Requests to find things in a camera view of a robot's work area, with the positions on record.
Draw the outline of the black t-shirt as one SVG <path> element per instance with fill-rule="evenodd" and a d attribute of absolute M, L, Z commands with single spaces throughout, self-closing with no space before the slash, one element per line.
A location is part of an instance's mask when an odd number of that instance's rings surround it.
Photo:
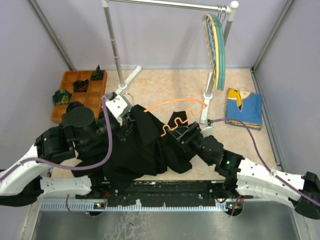
<path fill-rule="evenodd" d="M 109 113 L 113 140 L 110 158 L 100 167 L 72 171 L 73 176 L 94 175 L 105 177 L 110 182 L 131 182 L 144 175 L 163 174 L 168 169 L 178 174 L 192 169 L 190 161 L 196 152 L 184 151 L 169 135 L 161 136 L 164 123 L 144 110 L 138 104 L 131 109 L 135 123 L 124 141 L 118 136 L 119 123 Z"/>

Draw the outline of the orange hanger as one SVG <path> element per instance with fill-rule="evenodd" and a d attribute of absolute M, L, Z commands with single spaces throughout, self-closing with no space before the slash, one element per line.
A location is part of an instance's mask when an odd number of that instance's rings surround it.
<path fill-rule="evenodd" d="M 207 107 L 208 104 L 204 102 L 204 100 L 200 100 L 197 98 L 192 98 L 192 97 L 185 97 L 185 98 L 173 98 L 173 99 L 168 99 L 159 103 L 156 103 L 154 105 L 151 105 L 147 107 L 144 112 L 148 113 L 151 112 L 153 113 L 154 110 L 162 108 L 162 107 L 167 107 L 169 108 L 171 106 L 171 110 L 173 111 L 173 107 L 178 107 L 178 110 L 183 110 L 183 112 L 186 114 L 186 119 L 183 120 L 181 117 L 176 117 L 173 120 L 173 126 L 170 126 L 169 123 L 166 123 L 162 127 L 162 133 L 161 137 L 164 137 L 167 135 L 168 131 L 173 131 L 176 130 L 179 127 L 179 124 L 185 124 L 190 120 L 189 115 L 191 116 L 197 116 L 200 113 L 202 113 Z"/>

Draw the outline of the white clothes rack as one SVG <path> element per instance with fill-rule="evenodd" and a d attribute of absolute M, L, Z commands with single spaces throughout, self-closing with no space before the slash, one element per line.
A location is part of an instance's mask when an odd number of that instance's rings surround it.
<path fill-rule="evenodd" d="M 119 84 L 116 90 L 117 94 L 122 94 L 126 89 L 128 89 L 131 82 L 136 78 L 136 76 L 142 70 L 142 67 L 138 65 L 135 70 L 126 78 L 123 77 L 122 66 L 120 62 L 120 56 L 116 44 L 115 33 L 112 24 L 112 18 L 110 13 L 110 2 L 108 0 L 103 0 L 102 7 L 104 10 L 104 15 L 107 23 L 107 28 L 109 32 L 111 47 L 113 51 L 113 57 L 115 61 L 115 66 L 118 74 Z M 225 43 L 225 54 L 226 54 L 226 42 L 230 33 L 231 26 L 233 24 L 236 12 L 239 8 L 239 2 L 234 0 L 227 6 L 208 6 L 208 5 L 199 5 L 199 4 L 191 4 L 191 3 L 180 3 L 180 2 L 170 2 L 163 0 L 130 0 L 129 3 L 133 4 L 144 4 L 144 5 L 154 5 L 154 6 L 162 6 L 162 7 L 172 7 L 172 8 L 181 8 L 181 9 L 191 9 L 191 10 L 201 10 L 208 11 L 208 14 L 215 14 L 220 20 L 223 28 L 223 36 Z M 203 100 L 208 107 L 201 113 L 200 115 L 200 123 L 204 124 L 205 120 L 208 118 L 209 106 L 210 102 L 213 99 L 213 90 L 214 86 L 214 77 L 212 74 L 212 68 L 208 75 L 206 89 L 203 93 Z"/>

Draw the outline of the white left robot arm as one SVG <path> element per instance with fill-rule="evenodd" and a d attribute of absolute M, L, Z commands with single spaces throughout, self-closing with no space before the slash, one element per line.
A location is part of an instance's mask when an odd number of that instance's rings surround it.
<path fill-rule="evenodd" d="M 0 173 L 0 204 L 22 207 L 36 202 L 45 192 L 40 173 L 50 167 L 82 172 L 105 165 L 115 151 L 115 139 L 123 140 L 134 124 L 130 113 L 116 118 L 106 110 L 96 120 L 88 107 L 69 109 L 59 126 L 45 131 L 15 165 Z"/>

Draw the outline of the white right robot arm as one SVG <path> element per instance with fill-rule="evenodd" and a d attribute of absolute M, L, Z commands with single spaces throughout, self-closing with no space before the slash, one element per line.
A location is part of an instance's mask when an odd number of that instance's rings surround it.
<path fill-rule="evenodd" d="M 320 179 L 312 172 L 292 174 L 256 163 L 226 150 L 211 132 L 198 123 L 165 126 L 169 136 L 183 150 L 192 151 L 224 177 L 223 192 L 229 198 L 254 197 L 281 203 L 309 219 L 320 218 Z"/>

